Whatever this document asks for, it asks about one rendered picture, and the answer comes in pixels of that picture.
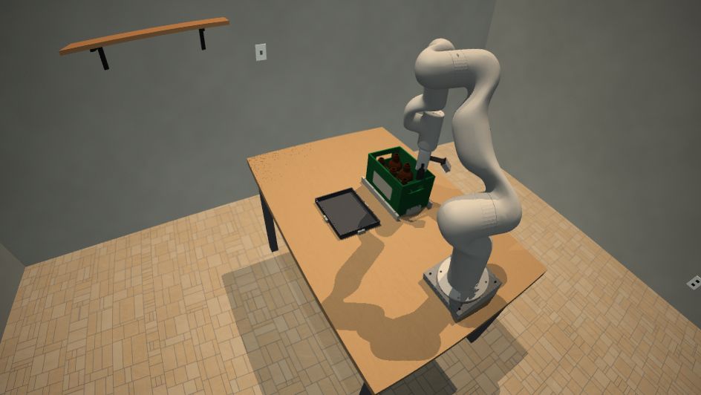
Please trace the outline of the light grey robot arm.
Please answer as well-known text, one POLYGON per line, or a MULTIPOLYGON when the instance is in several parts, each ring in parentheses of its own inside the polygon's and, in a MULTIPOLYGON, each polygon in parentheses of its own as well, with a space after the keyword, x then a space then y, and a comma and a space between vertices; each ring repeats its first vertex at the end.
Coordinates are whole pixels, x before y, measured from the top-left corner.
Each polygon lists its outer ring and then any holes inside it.
POLYGON ((417 144, 426 150, 437 148, 449 89, 468 91, 452 117, 452 134, 460 162, 484 182, 486 191, 452 197, 438 209, 439 230, 454 248, 441 264, 437 282, 450 299, 474 301, 489 284, 492 236, 512 231, 522 217, 519 197, 496 159, 489 127, 489 103, 501 67, 487 50, 455 50, 450 41, 435 39, 417 57, 414 72, 423 95, 407 104, 403 125, 419 134, 417 144), (421 111, 423 115, 417 113, 421 111))

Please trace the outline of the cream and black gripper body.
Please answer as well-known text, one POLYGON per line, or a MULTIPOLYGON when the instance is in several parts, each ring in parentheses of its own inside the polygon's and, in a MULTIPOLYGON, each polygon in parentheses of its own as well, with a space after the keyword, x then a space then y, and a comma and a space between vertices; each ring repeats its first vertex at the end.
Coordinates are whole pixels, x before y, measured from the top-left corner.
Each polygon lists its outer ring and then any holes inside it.
MULTIPOLYGON (((419 147, 419 146, 418 146, 418 147, 419 147)), ((415 168, 415 169, 416 169, 416 170, 419 170, 419 168, 421 168, 421 164, 424 163, 424 164, 425 164, 425 165, 424 165, 424 169, 425 169, 424 172, 426 172, 426 170, 427 170, 427 168, 428 168, 429 160, 430 160, 430 157, 431 157, 431 153, 432 153, 433 151, 435 151, 435 150, 426 150, 426 149, 421 148, 421 147, 419 147, 419 148, 420 148, 420 150, 419 150, 419 154, 418 154, 418 157, 417 157, 417 164, 416 164, 416 168, 415 168)))

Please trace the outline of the green crate with dividers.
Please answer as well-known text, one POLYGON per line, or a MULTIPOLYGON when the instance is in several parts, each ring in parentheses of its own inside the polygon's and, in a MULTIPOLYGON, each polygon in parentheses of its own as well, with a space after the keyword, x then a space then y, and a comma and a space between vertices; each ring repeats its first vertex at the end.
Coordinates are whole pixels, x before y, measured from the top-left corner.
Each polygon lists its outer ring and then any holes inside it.
POLYGON ((421 205, 421 208, 423 208, 428 205, 436 176, 427 169, 424 173, 424 178, 417 181, 415 179, 418 171, 415 169, 416 164, 417 160, 401 146, 368 153, 366 180, 379 192, 399 216, 406 214, 407 209, 412 207, 421 205), (388 167, 387 170, 375 159, 376 157, 391 153, 391 157, 385 159, 386 166, 388 162, 392 160, 395 153, 400 155, 402 169, 405 163, 411 164, 413 180, 404 186, 401 184, 401 180, 398 181, 389 172, 388 167), (411 193, 409 193, 410 190, 411 193))

